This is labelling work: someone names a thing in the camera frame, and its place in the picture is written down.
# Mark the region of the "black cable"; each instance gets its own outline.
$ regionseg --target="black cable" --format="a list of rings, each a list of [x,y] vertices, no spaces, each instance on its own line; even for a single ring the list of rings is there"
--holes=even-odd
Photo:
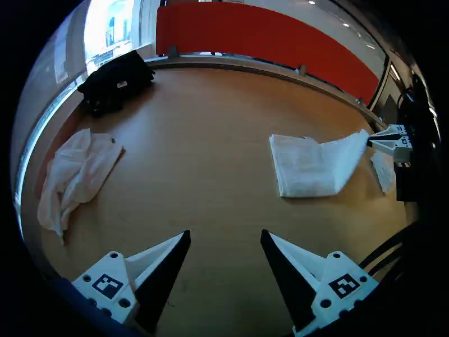
[[[379,256],[381,256],[387,250],[402,243],[404,241],[404,239],[407,236],[409,236],[410,233],[415,229],[416,224],[417,224],[417,222],[414,222],[413,224],[405,227],[404,229],[400,230],[395,235],[393,235],[391,238],[389,238],[387,241],[385,241],[383,244],[381,244],[379,247],[377,247],[370,255],[368,255],[359,264],[359,267],[362,269],[365,269],[367,267],[367,265],[369,265],[371,262],[373,262],[375,259],[377,259]]]
[[[386,267],[389,263],[399,258],[399,256],[401,256],[403,251],[404,249],[402,248],[402,246],[395,249],[390,255],[388,255],[386,258],[381,260],[377,265],[371,268],[371,270],[368,272],[368,275],[374,276],[379,270],[381,270],[382,268]]]

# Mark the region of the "ceiling light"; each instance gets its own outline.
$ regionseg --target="ceiling light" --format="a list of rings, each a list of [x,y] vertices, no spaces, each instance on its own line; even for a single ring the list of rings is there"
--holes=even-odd
[[[400,81],[401,78],[399,77],[399,74],[396,71],[396,68],[393,65],[390,65],[391,70],[395,73],[395,76],[397,77],[397,80]]]

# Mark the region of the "crumpled white cloth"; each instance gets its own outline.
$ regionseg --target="crumpled white cloth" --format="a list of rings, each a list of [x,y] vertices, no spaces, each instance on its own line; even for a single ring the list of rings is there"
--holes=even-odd
[[[102,187],[123,146],[109,134],[91,134],[84,129],[61,146],[47,165],[38,220],[62,240],[70,213],[89,202]]]
[[[272,135],[271,151],[281,197],[337,194],[351,177],[366,149],[365,130],[328,143],[309,137]]]
[[[371,157],[374,171],[382,187],[382,192],[388,194],[396,188],[396,174],[393,157],[376,151]]]

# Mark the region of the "screw hole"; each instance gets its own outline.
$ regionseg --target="screw hole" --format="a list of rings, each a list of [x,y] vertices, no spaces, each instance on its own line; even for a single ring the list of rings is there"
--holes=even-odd
[[[129,306],[131,305],[130,301],[128,301],[126,298],[120,299],[120,300],[118,301],[118,303],[119,303],[119,305],[120,305],[122,308],[127,308],[127,307],[129,307]]]
[[[328,299],[324,299],[321,301],[321,303],[319,304],[320,306],[322,306],[323,308],[329,308],[331,306],[332,302]]]
[[[88,298],[88,302],[91,306],[96,307],[97,306],[97,301],[94,300],[93,298]]]
[[[340,311],[340,312],[338,313],[338,316],[339,316],[339,317],[343,317],[343,316],[346,316],[348,313],[349,313],[348,310],[342,310],[342,311]]]
[[[112,316],[112,312],[109,309],[103,308],[102,311],[106,316],[108,317]]]

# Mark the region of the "glass window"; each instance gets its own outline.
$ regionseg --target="glass window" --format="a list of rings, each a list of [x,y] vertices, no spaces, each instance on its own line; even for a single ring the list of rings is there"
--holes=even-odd
[[[134,0],[91,1],[84,29],[88,74],[138,47],[131,41],[133,6]]]

